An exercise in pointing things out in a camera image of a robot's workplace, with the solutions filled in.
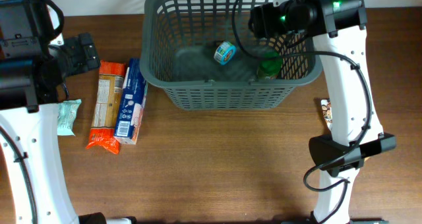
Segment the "green lid jar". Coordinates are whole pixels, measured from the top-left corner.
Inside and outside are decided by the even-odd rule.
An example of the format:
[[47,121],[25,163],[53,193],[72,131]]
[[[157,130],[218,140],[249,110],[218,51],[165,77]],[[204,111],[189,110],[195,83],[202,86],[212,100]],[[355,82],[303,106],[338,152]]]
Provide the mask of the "green lid jar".
[[265,79],[265,80],[274,80],[277,79],[281,66],[283,64],[283,59],[279,58],[279,53],[276,51],[271,51],[264,54],[264,58],[273,58],[275,60],[265,60],[261,61],[260,65],[257,69],[257,77],[258,79]]

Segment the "blue round tin can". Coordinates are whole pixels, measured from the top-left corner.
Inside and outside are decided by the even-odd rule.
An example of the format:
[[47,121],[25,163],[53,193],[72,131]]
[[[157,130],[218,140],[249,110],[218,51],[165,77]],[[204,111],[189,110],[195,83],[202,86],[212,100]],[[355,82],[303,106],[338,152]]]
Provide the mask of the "blue round tin can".
[[237,48],[230,42],[222,42],[214,52],[214,60],[221,65],[226,65],[236,54]]

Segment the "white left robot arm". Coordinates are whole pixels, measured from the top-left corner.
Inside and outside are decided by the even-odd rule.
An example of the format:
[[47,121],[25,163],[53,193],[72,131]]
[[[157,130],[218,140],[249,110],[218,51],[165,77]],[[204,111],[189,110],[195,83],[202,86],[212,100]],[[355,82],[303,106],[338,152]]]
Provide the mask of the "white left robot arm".
[[57,88],[100,60],[91,35],[66,39],[64,23],[52,0],[1,2],[1,151],[17,223],[107,223],[78,215],[65,183]]

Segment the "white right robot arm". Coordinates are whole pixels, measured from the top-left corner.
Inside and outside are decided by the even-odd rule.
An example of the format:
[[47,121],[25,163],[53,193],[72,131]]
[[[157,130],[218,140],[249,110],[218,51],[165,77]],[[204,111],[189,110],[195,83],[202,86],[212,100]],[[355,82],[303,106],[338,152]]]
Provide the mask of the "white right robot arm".
[[309,140],[319,173],[310,223],[349,223],[353,183],[369,157],[396,147],[373,103],[366,59],[364,0],[273,0],[251,11],[257,38],[305,32],[322,64],[331,104],[329,134]]

